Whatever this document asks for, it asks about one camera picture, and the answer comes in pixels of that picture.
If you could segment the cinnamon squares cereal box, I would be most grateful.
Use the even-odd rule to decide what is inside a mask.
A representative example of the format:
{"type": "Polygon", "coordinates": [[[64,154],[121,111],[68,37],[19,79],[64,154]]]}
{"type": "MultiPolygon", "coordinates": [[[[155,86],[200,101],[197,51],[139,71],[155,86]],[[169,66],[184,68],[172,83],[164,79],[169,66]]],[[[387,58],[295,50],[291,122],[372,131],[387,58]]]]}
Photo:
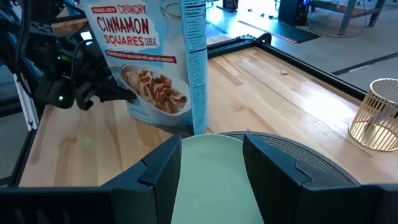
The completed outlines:
{"type": "Polygon", "coordinates": [[[131,117],[171,133],[208,128],[206,0],[81,0],[131,117]]]}

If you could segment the grey round woven placemat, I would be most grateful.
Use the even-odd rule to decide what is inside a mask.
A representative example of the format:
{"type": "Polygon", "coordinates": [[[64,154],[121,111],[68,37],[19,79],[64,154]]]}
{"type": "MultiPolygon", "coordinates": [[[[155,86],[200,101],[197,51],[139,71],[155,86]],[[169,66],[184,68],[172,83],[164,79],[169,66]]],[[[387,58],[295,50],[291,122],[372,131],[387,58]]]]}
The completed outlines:
{"type": "Polygon", "coordinates": [[[332,175],[333,177],[343,180],[351,185],[360,185],[360,183],[350,175],[349,172],[345,171],[344,168],[340,167],[337,163],[299,142],[275,134],[254,131],[233,131],[222,133],[222,135],[229,136],[240,141],[243,141],[244,135],[246,134],[253,135],[261,141],[278,148],[297,160],[304,161],[307,164],[332,175]]]}

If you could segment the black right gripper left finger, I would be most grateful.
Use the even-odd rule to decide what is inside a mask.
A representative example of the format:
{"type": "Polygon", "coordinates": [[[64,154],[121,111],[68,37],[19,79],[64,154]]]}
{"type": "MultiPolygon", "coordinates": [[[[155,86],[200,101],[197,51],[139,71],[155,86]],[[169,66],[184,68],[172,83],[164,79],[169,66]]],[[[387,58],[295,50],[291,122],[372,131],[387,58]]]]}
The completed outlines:
{"type": "Polygon", "coordinates": [[[174,134],[107,181],[113,224],[171,224],[180,179],[182,138],[174,134]]]}

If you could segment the lavender plastic spoon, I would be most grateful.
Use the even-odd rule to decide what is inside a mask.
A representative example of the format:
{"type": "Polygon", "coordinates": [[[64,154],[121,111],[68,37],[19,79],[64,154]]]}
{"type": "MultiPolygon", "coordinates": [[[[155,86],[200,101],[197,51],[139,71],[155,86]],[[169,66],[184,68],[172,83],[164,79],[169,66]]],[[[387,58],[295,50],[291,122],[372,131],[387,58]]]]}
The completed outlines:
{"type": "Polygon", "coordinates": [[[386,119],[388,116],[394,115],[398,111],[398,106],[390,106],[385,108],[382,112],[371,115],[369,119],[367,119],[366,128],[370,126],[380,123],[382,120],[386,119]]]}

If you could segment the silver aluminium post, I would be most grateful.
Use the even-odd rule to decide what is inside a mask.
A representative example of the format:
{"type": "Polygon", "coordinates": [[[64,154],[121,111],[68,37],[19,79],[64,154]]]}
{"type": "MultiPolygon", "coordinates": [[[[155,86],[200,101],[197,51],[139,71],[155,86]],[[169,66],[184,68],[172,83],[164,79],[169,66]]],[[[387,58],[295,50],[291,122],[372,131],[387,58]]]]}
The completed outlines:
{"type": "Polygon", "coordinates": [[[27,124],[27,129],[29,131],[36,130],[39,126],[39,119],[37,116],[36,107],[34,101],[23,89],[21,82],[17,80],[17,75],[13,74],[14,82],[18,92],[18,97],[20,100],[22,112],[27,124]]]}

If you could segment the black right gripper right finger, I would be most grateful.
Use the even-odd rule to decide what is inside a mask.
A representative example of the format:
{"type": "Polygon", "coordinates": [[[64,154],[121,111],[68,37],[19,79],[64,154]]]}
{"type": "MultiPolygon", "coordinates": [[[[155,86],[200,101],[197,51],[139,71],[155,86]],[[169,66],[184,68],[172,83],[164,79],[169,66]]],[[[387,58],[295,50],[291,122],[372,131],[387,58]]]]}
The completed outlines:
{"type": "Polygon", "coordinates": [[[314,206],[297,211],[302,184],[319,180],[328,187],[354,186],[246,134],[246,173],[265,224],[337,224],[335,213],[314,206]]]}

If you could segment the mint green plate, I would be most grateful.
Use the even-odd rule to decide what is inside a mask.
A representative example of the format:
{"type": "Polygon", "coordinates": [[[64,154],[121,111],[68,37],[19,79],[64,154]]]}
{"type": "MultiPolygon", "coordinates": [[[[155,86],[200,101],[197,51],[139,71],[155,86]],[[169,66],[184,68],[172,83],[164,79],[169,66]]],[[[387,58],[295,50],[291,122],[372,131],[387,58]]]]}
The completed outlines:
{"type": "Polygon", "coordinates": [[[246,173],[241,140],[203,134],[182,141],[171,224],[264,224],[246,173]]]}

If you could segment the black computer tower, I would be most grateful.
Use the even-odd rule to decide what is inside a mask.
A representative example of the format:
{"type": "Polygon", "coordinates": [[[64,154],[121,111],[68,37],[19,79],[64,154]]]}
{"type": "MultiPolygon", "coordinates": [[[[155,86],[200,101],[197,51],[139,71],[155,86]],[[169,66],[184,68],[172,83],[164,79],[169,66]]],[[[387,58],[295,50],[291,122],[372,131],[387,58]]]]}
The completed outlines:
{"type": "Polygon", "coordinates": [[[304,26],[311,0],[280,0],[278,21],[290,26],[304,26]]]}

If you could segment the grey metal workbench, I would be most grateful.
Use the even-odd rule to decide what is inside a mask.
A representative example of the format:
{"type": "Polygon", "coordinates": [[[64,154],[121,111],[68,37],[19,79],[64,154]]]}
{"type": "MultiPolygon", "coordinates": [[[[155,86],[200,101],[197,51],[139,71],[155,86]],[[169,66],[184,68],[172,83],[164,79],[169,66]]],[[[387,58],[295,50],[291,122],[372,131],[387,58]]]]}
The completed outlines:
{"type": "Polygon", "coordinates": [[[373,8],[367,9],[365,6],[366,2],[372,0],[344,0],[345,3],[337,3],[337,0],[313,0],[310,7],[311,12],[314,12],[316,8],[337,12],[343,15],[340,28],[336,37],[350,38],[356,37],[362,34],[365,27],[373,27],[382,12],[382,9],[387,0],[376,0],[376,4],[373,8]],[[364,17],[364,25],[362,31],[359,34],[347,36],[346,30],[352,19],[364,17]]]}

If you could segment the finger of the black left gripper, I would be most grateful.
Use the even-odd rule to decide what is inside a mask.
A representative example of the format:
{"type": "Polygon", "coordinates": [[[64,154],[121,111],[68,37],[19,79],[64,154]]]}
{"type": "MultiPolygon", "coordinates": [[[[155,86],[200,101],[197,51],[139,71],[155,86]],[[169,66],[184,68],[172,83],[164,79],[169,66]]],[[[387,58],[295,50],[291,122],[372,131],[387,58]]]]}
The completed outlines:
{"type": "Polygon", "coordinates": [[[114,100],[134,101],[136,98],[135,93],[120,86],[102,85],[99,87],[99,100],[102,103],[114,100]]]}

